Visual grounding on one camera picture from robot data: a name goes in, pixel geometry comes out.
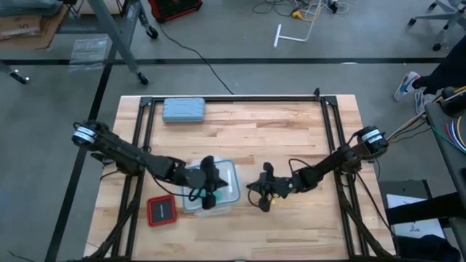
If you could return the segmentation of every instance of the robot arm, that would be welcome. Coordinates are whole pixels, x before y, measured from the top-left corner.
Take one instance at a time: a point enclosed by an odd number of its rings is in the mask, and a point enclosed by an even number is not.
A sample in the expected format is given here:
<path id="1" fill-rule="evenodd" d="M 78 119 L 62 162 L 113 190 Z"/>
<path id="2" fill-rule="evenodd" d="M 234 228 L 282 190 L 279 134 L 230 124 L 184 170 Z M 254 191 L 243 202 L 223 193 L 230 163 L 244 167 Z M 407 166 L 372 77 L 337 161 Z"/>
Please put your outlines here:
<path id="1" fill-rule="evenodd" d="M 117 168 L 128 175 L 137 173 L 138 166 L 145 167 L 153 179 L 162 180 L 177 186 L 189 188 L 217 188 L 228 186 L 218 176 L 218 169 L 213 164 L 213 157 L 206 157 L 202 169 L 186 169 L 186 163 L 170 156 L 155 156 L 124 140 L 109 131 L 101 122 L 75 123 L 76 132 L 72 137 L 75 145 L 93 153 L 99 161 L 111 159 Z"/>
<path id="2" fill-rule="evenodd" d="M 350 142 L 354 137 L 358 139 L 358 144 L 351 147 Z M 258 207 L 264 212 L 269 212 L 270 203 L 275 195 L 286 198 L 289 193 L 308 192 L 316 188 L 323 176 L 332 170 L 358 172 L 361 169 L 361 160 L 376 159 L 384 154 L 388 147 L 384 134 L 380 133 L 376 127 L 365 127 L 357 131 L 351 140 L 315 166 L 308 165 L 293 171 L 291 177 L 276 178 L 273 166 L 266 162 L 264 163 L 265 172 L 260 174 L 256 182 L 246 187 L 261 195 Z"/>

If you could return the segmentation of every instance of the clear plastic container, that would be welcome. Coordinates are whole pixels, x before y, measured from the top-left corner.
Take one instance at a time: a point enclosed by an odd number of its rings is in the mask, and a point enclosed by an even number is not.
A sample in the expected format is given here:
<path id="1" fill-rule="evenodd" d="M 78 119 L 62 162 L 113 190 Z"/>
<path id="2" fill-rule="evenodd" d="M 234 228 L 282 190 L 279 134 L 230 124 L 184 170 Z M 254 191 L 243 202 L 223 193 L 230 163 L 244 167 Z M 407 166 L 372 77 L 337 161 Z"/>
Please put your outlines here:
<path id="1" fill-rule="evenodd" d="M 231 160 L 216 160 L 215 165 L 218 168 L 220 178 L 228 183 L 228 186 L 219 188 L 214 192 L 217 198 L 216 206 L 210 210 L 203 210 L 202 199 L 199 198 L 195 201 L 189 201 L 188 197 L 183 197 L 183 208 L 185 211 L 195 212 L 199 217 L 220 215 L 229 212 L 231 210 L 230 205 L 240 200 L 240 183 L 234 163 Z M 199 165 L 193 165 L 188 168 L 199 167 Z M 190 191 L 191 189 L 187 187 L 181 189 L 182 194 L 186 195 L 189 194 Z"/>

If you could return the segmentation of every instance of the red case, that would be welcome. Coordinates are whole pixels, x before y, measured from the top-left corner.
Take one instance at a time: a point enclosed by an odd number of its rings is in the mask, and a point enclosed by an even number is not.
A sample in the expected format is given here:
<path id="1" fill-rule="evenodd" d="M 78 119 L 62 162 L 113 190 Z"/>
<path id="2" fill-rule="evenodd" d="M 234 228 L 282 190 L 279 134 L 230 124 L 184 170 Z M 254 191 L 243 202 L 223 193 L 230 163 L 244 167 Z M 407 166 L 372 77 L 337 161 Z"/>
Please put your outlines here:
<path id="1" fill-rule="evenodd" d="M 197 11 L 201 8 L 202 6 L 202 0 L 193 0 L 192 3 L 189 4 L 188 7 L 184 7 L 183 10 L 179 10 L 179 12 L 171 12 L 171 13 L 162 13 L 160 12 L 159 6 L 160 6 L 160 0 L 149 0 L 149 3 L 152 7 L 152 15 L 155 17 L 155 20 L 159 23 L 163 23 L 165 21 L 173 20 L 177 17 L 180 17 L 182 15 L 189 14 L 190 12 Z"/>
<path id="2" fill-rule="evenodd" d="M 167 199 L 170 199 L 170 201 L 172 203 L 172 217 L 173 218 L 170 219 L 170 220 L 166 220 L 166 221 L 152 223 L 151 203 L 152 202 L 159 202 L 159 201 L 167 200 Z M 168 224 L 168 223 L 175 222 L 176 221 L 175 197 L 173 195 L 166 195 L 166 196 L 159 196 L 159 197 L 154 197 L 154 198 L 148 199 L 147 200 L 147 218 L 148 218 L 147 223 L 149 224 L 150 227 L 161 226 L 161 225 L 165 225 L 165 224 Z"/>

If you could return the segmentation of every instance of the cardboard box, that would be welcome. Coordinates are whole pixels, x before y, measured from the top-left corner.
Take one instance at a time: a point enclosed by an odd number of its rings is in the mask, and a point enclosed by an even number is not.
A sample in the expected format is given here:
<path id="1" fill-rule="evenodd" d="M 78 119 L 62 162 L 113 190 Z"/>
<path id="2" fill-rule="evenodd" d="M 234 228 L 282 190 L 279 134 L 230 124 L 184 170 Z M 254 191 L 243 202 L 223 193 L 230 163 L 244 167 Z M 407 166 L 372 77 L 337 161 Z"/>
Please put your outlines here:
<path id="1" fill-rule="evenodd" d="M 0 39 L 8 39 L 23 34 L 35 34 L 41 30 L 41 15 L 18 15 L 0 17 Z"/>
<path id="2" fill-rule="evenodd" d="M 0 41 L 0 48 L 15 49 L 44 49 L 48 48 L 53 36 L 65 17 L 68 9 L 62 6 L 57 14 L 51 17 L 43 17 L 41 31 L 36 36 L 21 35 L 11 39 Z"/>

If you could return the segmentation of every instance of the black floor line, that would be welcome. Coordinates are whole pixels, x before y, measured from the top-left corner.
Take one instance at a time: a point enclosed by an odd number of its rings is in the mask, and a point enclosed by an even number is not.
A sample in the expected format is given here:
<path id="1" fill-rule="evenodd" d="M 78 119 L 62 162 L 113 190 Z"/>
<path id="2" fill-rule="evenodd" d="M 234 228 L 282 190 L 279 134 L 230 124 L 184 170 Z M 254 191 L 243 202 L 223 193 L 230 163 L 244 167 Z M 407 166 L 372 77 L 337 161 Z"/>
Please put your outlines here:
<path id="1" fill-rule="evenodd" d="M 381 58 L 207 58 L 211 65 L 274 65 L 274 64 L 404 64 L 404 63 L 440 63 L 442 57 L 381 57 Z M 2 60 L 10 66 L 66 66 L 69 59 L 27 59 Z M 203 65 L 198 58 L 174 59 L 136 59 L 140 66 L 153 65 Z M 114 61 L 115 65 L 124 65 L 121 59 Z"/>
<path id="2" fill-rule="evenodd" d="M 114 58 L 117 54 L 117 49 L 112 45 L 110 53 L 108 55 L 108 63 L 105 64 L 103 68 L 102 75 L 100 76 L 99 85 L 95 92 L 94 101 L 89 112 L 88 120 L 96 120 L 100 105 L 102 103 L 103 94 L 110 78 L 111 69 L 113 68 Z M 73 205 L 74 196 L 79 183 L 79 178 L 81 176 L 82 167 L 84 166 L 84 161 L 86 159 L 87 150 L 80 148 L 74 161 L 73 171 L 71 172 L 70 181 L 68 182 L 68 187 L 66 188 L 65 197 L 63 198 L 63 203 L 60 208 L 60 213 L 58 214 L 57 223 L 53 231 L 52 239 L 50 240 L 49 248 L 47 254 L 45 255 L 46 262 L 56 262 L 58 252 L 60 251 L 60 245 L 63 240 L 63 235 L 66 230 L 66 224 L 68 223 L 68 217 L 71 212 L 71 207 Z"/>

